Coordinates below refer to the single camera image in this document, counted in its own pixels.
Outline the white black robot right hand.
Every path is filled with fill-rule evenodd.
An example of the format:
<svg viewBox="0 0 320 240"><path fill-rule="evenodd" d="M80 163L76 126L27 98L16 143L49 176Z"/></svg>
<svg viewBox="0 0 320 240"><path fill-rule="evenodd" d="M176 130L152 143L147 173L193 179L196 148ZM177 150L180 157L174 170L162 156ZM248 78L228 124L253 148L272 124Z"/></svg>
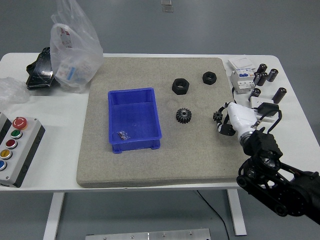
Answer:
<svg viewBox="0 0 320 240"><path fill-rule="evenodd" d="M217 123L217 130L225 136L234 136L237 133L239 142L244 141L253 132L256 115L253 109L235 102L225 103L213 114Z"/></svg>

